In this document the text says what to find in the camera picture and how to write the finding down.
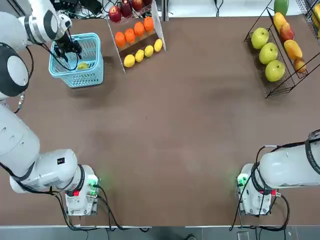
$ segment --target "orange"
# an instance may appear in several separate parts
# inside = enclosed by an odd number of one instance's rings
[[[154,20],[150,16],[147,16],[144,19],[143,25],[147,32],[152,32],[154,30]]]
[[[133,44],[136,40],[135,31],[132,28],[128,28],[127,30],[125,30],[124,36],[125,40],[130,44]]]
[[[118,31],[114,36],[114,41],[118,48],[123,47],[126,44],[125,35]]]
[[[137,22],[134,25],[134,32],[136,36],[141,37],[145,33],[144,25],[141,22]]]

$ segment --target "fruit rack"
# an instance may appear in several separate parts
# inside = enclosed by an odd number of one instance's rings
[[[319,39],[319,34],[318,31],[319,29],[315,25],[314,21],[317,21],[318,25],[320,25],[319,19],[313,16],[315,15],[314,12],[314,7],[317,5],[320,1],[319,0],[296,0],[296,3],[298,4],[302,14],[305,17],[305,20],[315,36],[316,40],[320,44],[320,39]]]
[[[128,28],[133,29],[136,23],[138,22],[143,23],[144,18],[146,16],[151,17],[153,20],[153,25],[154,25],[153,31],[150,31],[150,32],[145,31],[142,36],[136,36],[134,42],[128,43],[126,41],[124,46],[118,47],[115,41],[115,35],[116,35],[115,33],[116,32],[125,33],[126,29]],[[113,39],[114,47],[116,49],[116,52],[117,52],[119,61],[121,62],[121,66],[123,68],[124,73],[126,73],[126,71],[130,69],[129,67],[125,66],[126,56],[131,54],[135,55],[138,50],[144,50],[149,45],[153,46],[157,39],[162,40],[162,49],[164,51],[166,50],[165,38],[162,31],[162,26],[161,26],[159,14],[158,14],[156,0],[153,0],[150,5],[144,6],[139,11],[136,11],[133,9],[132,16],[130,17],[122,16],[119,22],[113,22],[110,20],[109,17],[106,18],[106,21],[108,23],[108,27]],[[146,59],[154,58],[154,55],[160,54],[162,49],[160,50],[160,52],[154,51],[151,57],[145,56],[142,62],[136,62],[134,65],[143,64],[143,61],[146,61]]]
[[[312,21],[312,13],[313,13],[312,5],[314,6],[317,3],[317,1],[319,1],[319,0],[296,0],[296,1],[299,6],[301,6],[303,4],[304,8],[300,7],[300,9],[305,16],[311,31],[313,32],[314,36],[317,38],[317,41],[320,43],[320,40],[318,37],[317,27],[314,26],[314,23]],[[273,18],[274,14],[272,15],[272,13],[275,13],[275,11],[271,7],[269,7],[271,2],[272,2],[272,0],[265,7],[265,9],[261,13],[261,15],[258,17],[256,22],[253,24],[253,26],[251,27],[251,29],[249,30],[249,32],[247,33],[247,35],[244,39],[244,42],[248,43],[248,46],[249,46],[249,49],[250,49],[250,52],[252,55],[252,59],[255,63],[255,66],[258,71],[258,75],[259,75],[261,82],[263,84],[265,98],[268,98],[271,96],[287,94],[287,93],[291,92],[292,89],[294,89],[298,84],[300,84],[302,82],[302,80],[304,80],[317,67],[320,66],[320,63],[319,63],[316,65],[313,65],[311,67],[311,69],[308,68],[308,66],[311,65],[310,63],[314,62],[314,59],[316,59],[320,55],[320,52],[318,52],[312,58],[310,58],[308,61],[305,61],[305,64],[302,66],[302,67],[304,67],[304,66],[307,67],[307,70],[305,72],[300,73],[297,70],[295,70],[294,63],[289,58],[289,55],[284,47],[284,41],[280,37],[280,34],[277,31],[276,25],[274,23],[274,18]],[[271,82],[271,81],[267,80],[266,75],[265,75],[266,66],[263,65],[262,63],[260,63],[260,61],[259,61],[260,50],[254,49],[252,46],[252,43],[251,43],[251,38],[252,38],[253,32],[257,27],[259,27],[259,26],[257,26],[257,23],[265,12],[267,12],[267,14],[270,18],[270,21],[271,21],[271,25],[268,25],[269,27],[266,27],[266,30],[269,33],[268,42],[274,43],[276,45],[276,47],[278,49],[277,60],[282,62],[285,67],[285,72],[284,72],[282,78],[278,81],[275,81],[275,82]]]

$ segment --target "brown table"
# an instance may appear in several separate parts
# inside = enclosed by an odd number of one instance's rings
[[[302,141],[320,122],[319,71],[290,94],[264,99],[243,42],[255,20],[171,19],[163,24],[167,51],[127,74],[107,23],[74,21],[74,34],[101,39],[103,84],[68,88],[50,76],[48,53],[33,46],[35,70],[19,116],[38,135],[41,152],[71,148],[93,167],[120,224],[230,225],[243,165],[254,162],[260,146]],[[304,56],[318,51],[304,18],[290,21]],[[65,224],[55,199],[14,193],[3,171],[0,189],[1,225]],[[290,202],[289,224],[320,223],[319,188],[281,192]],[[282,224],[284,214],[275,206],[260,223]],[[81,224],[107,225],[106,211],[99,207]]]

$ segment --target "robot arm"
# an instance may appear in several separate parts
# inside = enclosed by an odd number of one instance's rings
[[[264,154],[258,165],[249,163],[242,168],[237,177],[242,213],[269,213],[272,190],[320,185],[319,132],[310,133],[305,142],[286,144]]]
[[[28,69],[17,53],[28,44],[56,40],[55,52],[61,53],[61,57],[67,52],[81,52],[81,47],[75,47],[66,33],[72,25],[67,16],[58,16],[49,0],[29,2],[30,16],[18,19],[0,12],[0,166],[10,174],[15,192],[26,193],[27,188],[41,192],[56,187],[66,193],[69,215],[91,215],[98,206],[99,184],[92,168],[78,164],[71,149],[40,154],[38,137],[1,101],[28,87]]]

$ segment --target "blue basket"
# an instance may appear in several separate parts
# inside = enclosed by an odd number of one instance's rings
[[[78,60],[80,63],[87,63],[88,68],[73,71],[66,70],[63,68],[52,55],[49,60],[49,72],[54,78],[62,79],[70,88],[78,88],[85,86],[92,86],[101,84],[104,80],[104,60],[101,55],[101,41],[95,33],[82,33],[72,35],[72,40],[77,40],[82,47],[81,57]],[[51,46],[51,52],[54,53],[53,42]],[[67,68],[73,69],[77,63],[77,55],[73,52],[65,54],[68,58],[66,62],[63,58],[58,60]]]

